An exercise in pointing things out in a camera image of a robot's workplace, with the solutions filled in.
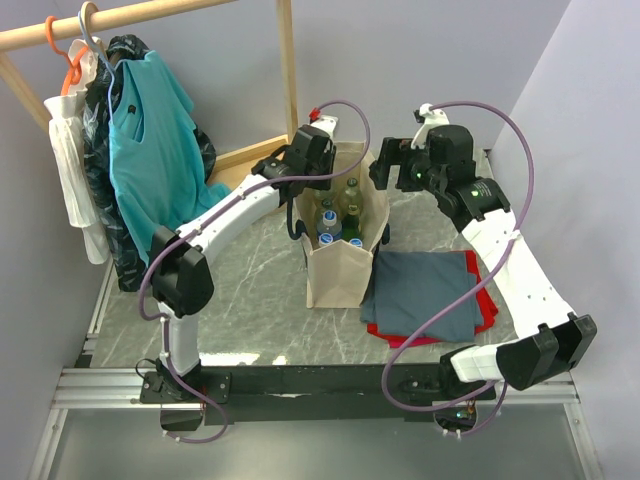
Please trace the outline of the cream canvas tote bag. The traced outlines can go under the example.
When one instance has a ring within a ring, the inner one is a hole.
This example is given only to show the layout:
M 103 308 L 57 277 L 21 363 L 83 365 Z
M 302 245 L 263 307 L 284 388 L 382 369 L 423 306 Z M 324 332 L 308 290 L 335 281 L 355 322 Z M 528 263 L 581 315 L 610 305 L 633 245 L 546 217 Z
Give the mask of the cream canvas tote bag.
M 347 179 L 356 178 L 364 196 L 361 247 L 344 240 L 320 247 L 314 224 L 315 205 L 309 188 L 294 200 L 295 212 L 307 231 L 301 236 L 307 270 L 306 306 L 309 308 L 357 308 L 360 306 L 373 270 L 374 251 L 380 244 L 389 220 L 387 192 L 375 188 L 369 178 L 374 161 L 371 152 L 360 142 L 338 142 L 334 169 L 342 171 L 356 160 L 361 163 L 350 172 L 332 180 L 334 190 L 346 186 Z

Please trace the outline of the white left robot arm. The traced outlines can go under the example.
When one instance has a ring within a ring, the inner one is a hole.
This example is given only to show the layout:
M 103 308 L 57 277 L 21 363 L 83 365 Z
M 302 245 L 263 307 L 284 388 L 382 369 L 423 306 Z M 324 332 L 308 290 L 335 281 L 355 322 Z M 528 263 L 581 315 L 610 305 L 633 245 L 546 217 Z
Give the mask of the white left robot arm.
M 337 118 L 314 111 L 293 140 L 260 160 L 231 194 L 195 220 L 154 233 L 144 282 L 158 306 L 162 346 L 149 387 L 174 400 L 202 394 L 199 314 L 214 294 L 210 267 L 240 233 L 279 207 L 293 209 L 305 189 L 328 190 L 336 155 Z

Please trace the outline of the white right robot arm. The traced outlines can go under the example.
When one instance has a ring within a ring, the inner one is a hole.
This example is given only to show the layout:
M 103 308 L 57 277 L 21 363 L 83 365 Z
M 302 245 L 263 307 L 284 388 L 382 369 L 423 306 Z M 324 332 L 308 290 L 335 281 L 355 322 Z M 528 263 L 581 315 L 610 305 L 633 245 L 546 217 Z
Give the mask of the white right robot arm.
M 577 315 L 546 277 L 526 244 L 504 192 L 476 173 L 474 140 L 460 125 L 423 126 L 412 139 L 384 138 L 369 168 L 377 189 L 398 167 L 397 189 L 427 191 L 473 247 L 511 314 L 516 339 L 471 346 L 442 357 L 438 385 L 460 398 L 486 381 L 522 391 L 575 368 L 597 334 L 588 314 Z

